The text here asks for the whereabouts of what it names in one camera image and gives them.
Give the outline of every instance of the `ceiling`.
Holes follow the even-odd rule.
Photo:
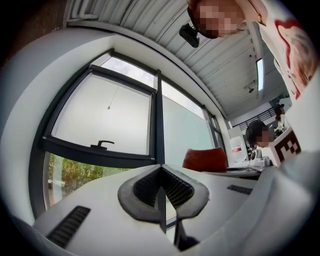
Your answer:
[[[260,106],[286,90],[275,68],[272,53],[261,36],[245,24],[242,27],[244,31],[222,38],[208,39],[199,35],[199,47],[193,48],[179,35],[180,27],[191,22],[186,0],[83,2],[87,3],[82,7],[85,18],[132,30],[178,57],[213,94],[227,120]],[[83,15],[79,17],[83,2],[70,2],[69,23],[84,18]],[[256,60],[259,57],[263,57],[265,67],[263,94],[257,92]],[[249,87],[254,88],[252,93],[249,93]]]

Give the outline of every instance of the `green foliage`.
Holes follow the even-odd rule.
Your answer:
[[[63,196],[66,196],[90,181],[128,170],[91,165],[50,154],[48,179],[65,182],[62,191]]]

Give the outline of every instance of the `black window frame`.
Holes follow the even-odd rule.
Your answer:
[[[98,60],[104,55],[105,59],[103,59],[101,63],[98,65],[96,65],[97,62],[93,64],[94,61]],[[154,88],[116,71],[101,67],[101,65],[103,65],[110,58],[117,58],[152,74],[154,76]],[[100,150],[98,148],[75,144],[51,136],[51,131],[54,127],[54,124],[59,114],[63,110],[67,100],[77,86],[79,86],[83,79],[85,79],[85,77],[87,77],[89,74],[107,78],[127,87],[131,87],[135,90],[146,93],[147,95],[151,95],[150,140],[148,155]],[[89,61],[79,71],[72,75],[72,77],[58,91],[38,126],[31,148],[28,175],[29,197],[35,218],[39,217],[49,208],[49,205],[47,205],[49,203],[49,195],[47,191],[47,169],[49,166],[50,154],[55,154],[69,160],[90,165],[115,168],[133,169],[155,164],[165,164],[162,81],[168,83],[202,109],[204,119],[208,121],[213,140],[215,141],[214,146],[216,147],[216,145],[218,145],[214,131],[218,133],[221,132],[214,128],[210,119],[210,115],[213,115],[208,112],[206,106],[202,105],[197,99],[195,99],[171,79],[162,75],[159,69],[155,70],[133,58],[116,52],[113,48],[109,49],[108,51],[103,52],[99,56]]]

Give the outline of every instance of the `frosted glass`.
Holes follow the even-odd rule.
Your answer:
[[[133,78],[147,86],[154,87],[155,76],[150,74],[139,67],[136,67],[126,61],[118,58],[111,57],[101,67],[118,72],[127,77]]]
[[[90,74],[63,107],[52,135],[87,147],[112,141],[102,146],[148,155],[150,106],[150,95]]]
[[[164,155],[167,165],[182,167],[188,149],[213,149],[205,120],[163,97]]]
[[[179,105],[191,111],[192,113],[195,113],[203,120],[205,119],[201,107],[199,107],[191,99],[186,97],[184,94],[182,94],[177,89],[173,88],[170,84],[166,83],[165,81],[162,81],[162,95],[173,100],[174,102],[178,103]]]

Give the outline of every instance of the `ceiling-mounted camera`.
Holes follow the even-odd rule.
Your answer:
[[[183,25],[179,30],[179,35],[186,40],[193,48],[199,46],[199,36],[196,28],[192,28],[188,23]]]

